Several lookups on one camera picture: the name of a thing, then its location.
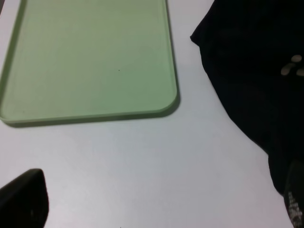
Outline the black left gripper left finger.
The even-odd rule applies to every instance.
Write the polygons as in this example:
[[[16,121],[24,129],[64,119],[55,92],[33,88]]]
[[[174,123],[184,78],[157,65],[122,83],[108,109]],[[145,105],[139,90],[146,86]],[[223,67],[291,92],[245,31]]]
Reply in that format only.
[[[41,169],[29,169],[0,189],[2,228],[43,228],[49,201]]]

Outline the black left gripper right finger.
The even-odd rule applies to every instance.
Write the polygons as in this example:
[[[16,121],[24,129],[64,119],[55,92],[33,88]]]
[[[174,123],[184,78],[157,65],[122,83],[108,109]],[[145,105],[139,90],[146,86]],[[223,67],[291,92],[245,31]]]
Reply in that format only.
[[[304,164],[294,161],[286,179],[284,202],[294,228],[304,228]]]

